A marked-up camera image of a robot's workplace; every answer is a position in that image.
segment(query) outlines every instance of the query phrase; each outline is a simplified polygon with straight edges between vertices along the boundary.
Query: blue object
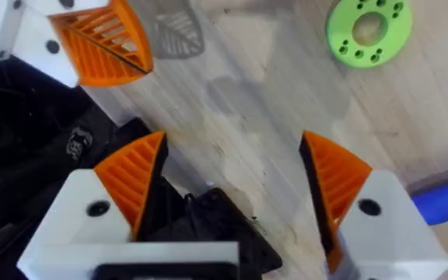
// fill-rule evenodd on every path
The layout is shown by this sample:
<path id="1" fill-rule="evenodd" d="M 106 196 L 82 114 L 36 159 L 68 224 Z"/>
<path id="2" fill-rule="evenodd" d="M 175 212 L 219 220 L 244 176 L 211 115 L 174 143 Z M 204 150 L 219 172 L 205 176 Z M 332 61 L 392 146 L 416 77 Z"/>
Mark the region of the blue object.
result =
<path id="1" fill-rule="evenodd" d="M 448 221 L 448 183 L 415 195 L 412 200 L 429 225 Z"/>

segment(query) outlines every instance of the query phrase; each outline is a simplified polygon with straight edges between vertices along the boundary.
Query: wooden table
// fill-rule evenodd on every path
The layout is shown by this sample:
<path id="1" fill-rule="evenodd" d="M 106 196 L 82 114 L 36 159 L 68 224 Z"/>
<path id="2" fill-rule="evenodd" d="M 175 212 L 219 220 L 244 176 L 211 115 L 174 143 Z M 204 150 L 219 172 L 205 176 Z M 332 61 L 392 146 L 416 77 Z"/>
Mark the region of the wooden table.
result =
<path id="1" fill-rule="evenodd" d="M 167 131 L 171 182 L 197 193 L 222 187 L 257 216 L 285 262 L 266 278 L 325 278 L 297 152 L 302 130 L 394 171 L 410 191 L 448 170 L 448 1 L 412 0 L 407 45 L 366 70 L 327 49 L 330 1 L 130 2 L 155 71 L 86 91 L 118 124 L 139 116 Z M 436 232 L 448 250 L 448 223 Z"/>

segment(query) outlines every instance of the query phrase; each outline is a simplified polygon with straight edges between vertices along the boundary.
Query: wood grain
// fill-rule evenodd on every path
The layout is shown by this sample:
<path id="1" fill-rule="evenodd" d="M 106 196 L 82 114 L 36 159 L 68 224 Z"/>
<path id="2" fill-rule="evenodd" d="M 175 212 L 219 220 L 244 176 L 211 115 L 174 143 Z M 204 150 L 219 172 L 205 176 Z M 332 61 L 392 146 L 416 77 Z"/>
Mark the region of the wood grain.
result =
<path id="1" fill-rule="evenodd" d="M 302 130 L 394 171 L 410 191 L 448 170 L 448 1 L 411 1 L 407 45 L 366 70 L 340 64 L 327 49 L 333 2 L 130 3 L 149 35 L 155 71 L 86 91 L 118 124 L 139 116 L 167 131 L 164 173 L 175 184 L 222 187 L 258 217 L 287 264 L 268 278 L 325 277 L 297 153 Z M 436 233 L 448 250 L 448 223 Z"/>

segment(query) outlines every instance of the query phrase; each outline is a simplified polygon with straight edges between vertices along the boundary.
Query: green disc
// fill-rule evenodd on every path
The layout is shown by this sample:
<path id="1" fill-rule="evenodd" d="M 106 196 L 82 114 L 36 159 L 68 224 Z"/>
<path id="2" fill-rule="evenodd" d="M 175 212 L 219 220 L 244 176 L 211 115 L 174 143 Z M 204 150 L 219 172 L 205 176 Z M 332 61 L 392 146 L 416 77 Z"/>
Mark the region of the green disc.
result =
<path id="1" fill-rule="evenodd" d="M 353 35 L 362 16 L 377 16 L 377 38 L 366 43 Z M 412 14 L 404 0 L 341 0 L 327 22 L 326 34 L 334 56 L 347 65 L 368 68 L 391 59 L 404 46 L 412 28 Z"/>

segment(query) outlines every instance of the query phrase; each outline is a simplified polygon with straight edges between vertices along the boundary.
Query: orange ribbed finger pad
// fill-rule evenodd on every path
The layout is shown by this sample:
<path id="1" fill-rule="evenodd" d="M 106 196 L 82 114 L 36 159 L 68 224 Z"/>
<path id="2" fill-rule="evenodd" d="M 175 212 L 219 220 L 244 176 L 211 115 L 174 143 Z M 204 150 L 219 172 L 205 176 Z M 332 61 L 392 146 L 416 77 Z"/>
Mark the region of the orange ribbed finger pad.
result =
<path id="1" fill-rule="evenodd" d="M 140 138 L 108 156 L 94 171 L 136 236 L 141 224 L 160 146 L 165 132 Z"/>
<path id="2" fill-rule="evenodd" d="M 372 168 L 338 144 L 310 131 L 303 133 L 299 151 L 309 179 L 327 266 L 334 273 L 343 258 L 338 226 Z"/>
<path id="3" fill-rule="evenodd" d="M 340 145 L 310 131 L 304 132 L 327 208 L 336 224 L 371 173 L 371 166 Z"/>
<path id="4" fill-rule="evenodd" d="M 84 86 L 120 85 L 153 69 L 148 39 L 125 0 L 51 21 Z"/>

